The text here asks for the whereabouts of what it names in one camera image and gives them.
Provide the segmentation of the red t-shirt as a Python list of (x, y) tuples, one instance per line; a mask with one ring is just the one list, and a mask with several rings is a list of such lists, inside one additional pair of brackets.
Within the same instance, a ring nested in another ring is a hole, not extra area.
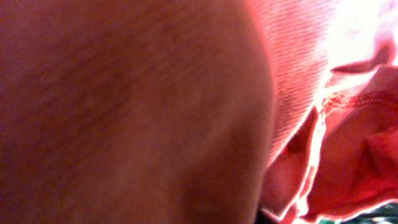
[(2, 223), (390, 223), (396, 1), (2, 1)]

